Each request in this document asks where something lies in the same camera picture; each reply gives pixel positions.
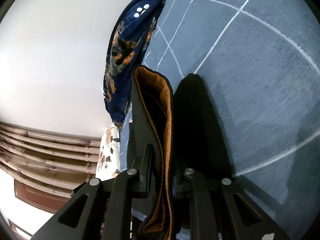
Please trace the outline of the navy floral blanket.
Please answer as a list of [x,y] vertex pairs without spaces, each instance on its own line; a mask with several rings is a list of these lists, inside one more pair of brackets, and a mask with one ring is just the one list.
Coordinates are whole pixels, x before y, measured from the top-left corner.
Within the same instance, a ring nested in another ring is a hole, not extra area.
[[166,0],[132,0],[119,16],[108,44],[104,103],[122,129],[131,102],[132,70],[142,64]]

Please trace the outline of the beige floral curtain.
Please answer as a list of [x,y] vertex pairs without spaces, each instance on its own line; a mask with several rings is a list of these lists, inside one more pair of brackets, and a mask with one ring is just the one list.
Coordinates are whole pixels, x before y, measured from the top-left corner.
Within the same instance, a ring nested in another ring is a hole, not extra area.
[[45,193],[69,198],[95,177],[100,142],[1,123],[1,170]]

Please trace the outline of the white floral pillow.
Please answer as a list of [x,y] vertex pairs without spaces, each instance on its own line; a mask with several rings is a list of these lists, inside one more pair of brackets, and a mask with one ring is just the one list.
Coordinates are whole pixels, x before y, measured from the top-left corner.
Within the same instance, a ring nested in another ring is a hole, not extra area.
[[101,138],[95,177],[101,181],[113,179],[120,170],[119,129],[112,124]]

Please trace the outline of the black pants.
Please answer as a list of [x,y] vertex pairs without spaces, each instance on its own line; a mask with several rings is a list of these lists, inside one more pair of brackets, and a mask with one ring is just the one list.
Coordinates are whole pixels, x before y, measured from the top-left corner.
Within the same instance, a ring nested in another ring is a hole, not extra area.
[[132,202],[145,215],[134,222],[134,237],[176,239],[174,176],[186,168],[207,179],[232,174],[214,107],[199,75],[187,75],[172,90],[164,75],[145,66],[132,72],[131,101],[127,164],[139,161],[147,144],[155,150],[150,194]]

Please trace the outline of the blue grid-pattern bed sheet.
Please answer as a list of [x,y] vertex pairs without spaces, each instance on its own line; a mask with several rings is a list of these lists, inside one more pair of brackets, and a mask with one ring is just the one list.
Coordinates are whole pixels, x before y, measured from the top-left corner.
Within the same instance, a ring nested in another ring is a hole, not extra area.
[[236,180],[291,239],[319,213],[319,22],[304,0],[167,0],[144,65],[204,80]]

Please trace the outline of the brown wooden door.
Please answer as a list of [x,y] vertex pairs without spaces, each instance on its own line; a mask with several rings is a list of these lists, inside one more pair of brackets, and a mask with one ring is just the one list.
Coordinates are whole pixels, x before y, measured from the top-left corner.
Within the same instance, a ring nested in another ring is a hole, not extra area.
[[56,196],[14,180],[15,197],[40,210],[55,214],[69,198]]

